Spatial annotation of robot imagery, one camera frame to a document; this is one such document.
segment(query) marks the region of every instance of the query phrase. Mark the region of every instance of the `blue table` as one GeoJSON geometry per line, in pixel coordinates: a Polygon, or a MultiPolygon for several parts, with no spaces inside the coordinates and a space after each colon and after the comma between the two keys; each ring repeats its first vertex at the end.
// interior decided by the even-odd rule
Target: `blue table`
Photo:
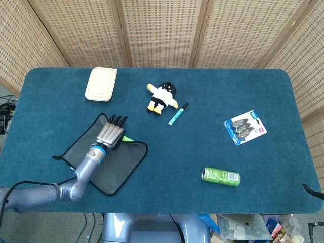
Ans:
{"type": "Polygon", "coordinates": [[[282,70],[120,68],[112,99],[89,101],[90,68],[40,68],[26,77],[1,159],[0,184],[60,182],[73,170],[61,155],[100,113],[127,115],[126,135],[149,146],[146,159],[114,197],[89,185],[78,203],[45,210],[114,213],[310,213],[322,202],[288,75],[282,70]],[[172,81],[186,111],[146,111],[147,83],[172,81]],[[268,133],[235,146],[223,122],[255,110],[268,133]],[[230,187],[200,178],[204,167],[240,173],[230,187]]]}

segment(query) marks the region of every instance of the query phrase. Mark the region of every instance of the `gray cloth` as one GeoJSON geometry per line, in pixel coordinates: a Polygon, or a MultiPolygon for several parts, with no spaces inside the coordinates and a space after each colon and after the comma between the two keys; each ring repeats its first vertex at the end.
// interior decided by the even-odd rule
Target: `gray cloth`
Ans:
{"type": "MultiPolygon", "coordinates": [[[[76,168],[84,159],[90,145],[95,142],[97,135],[107,121],[107,116],[100,114],[62,156],[53,156],[53,158],[62,159],[69,166],[76,168]]],[[[147,145],[145,143],[122,141],[116,150],[108,151],[107,156],[94,172],[91,182],[102,193],[108,196],[115,195],[146,154],[147,145]]]]}

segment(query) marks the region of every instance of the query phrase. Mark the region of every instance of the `white plastic container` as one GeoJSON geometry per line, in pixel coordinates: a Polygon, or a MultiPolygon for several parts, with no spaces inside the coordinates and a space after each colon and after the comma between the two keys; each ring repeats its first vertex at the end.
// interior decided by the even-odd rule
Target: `white plastic container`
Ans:
{"type": "Polygon", "coordinates": [[[111,99],[115,86],[117,69],[96,67],[91,71],[86,88],[86,98],[95,101],[108,101],[111,99]]]}

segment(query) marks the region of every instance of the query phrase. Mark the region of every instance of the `woven screen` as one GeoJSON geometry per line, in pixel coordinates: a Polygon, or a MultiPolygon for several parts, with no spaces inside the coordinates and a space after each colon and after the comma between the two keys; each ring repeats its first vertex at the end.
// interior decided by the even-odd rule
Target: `woven screen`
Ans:
{"type": "Polygon", "coordinates": [[[255,68],[302,0],[214,0],[197,67],[255,68]]]}
{"type": "Polygon", "coordinates": [[[188,67],[201,0],[122,1],[134,67],[188,67]]]}
{"type": "Polygon", "coordinates": [[[324,192],[324,119],[306,127],[305,134],[318,179],[324,192]]]}
{"type": "Polygon", "coordinates": [[[67,66],[21,0],[0,1],[0,78],[18,94],[35,67],[67,66]]]}
{"type": "Polygon", "coordinates": [[[285,70],[302,118],[324,107],[324,0],[320,0],[268,68],[285,70]]]}
{"type": "Polygon", "coordinates": [[[124,66],[109,0],[30,0],[71,66],[124,66]]]}

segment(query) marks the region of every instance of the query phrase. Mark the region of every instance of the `yellow toy feet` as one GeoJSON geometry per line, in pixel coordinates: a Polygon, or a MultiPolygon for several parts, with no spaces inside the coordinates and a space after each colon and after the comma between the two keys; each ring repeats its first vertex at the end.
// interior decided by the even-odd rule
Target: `yellow toy feet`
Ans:
{"type": "Polygon", "coordinates": [[[158,108],[158,107],[156,107],[156,108],[154,109],[154,112],[156,112],[156,113],[159,114],[159,115],[162,115],[162,109],[160,109],[160,108],[158,108]]]}
{"type": "Polygon", "coordinates": [[[148,105],[147,109],[148,109],[149,111],[154,111],[154,106],[153,106],[153,105],[148,105]]]}

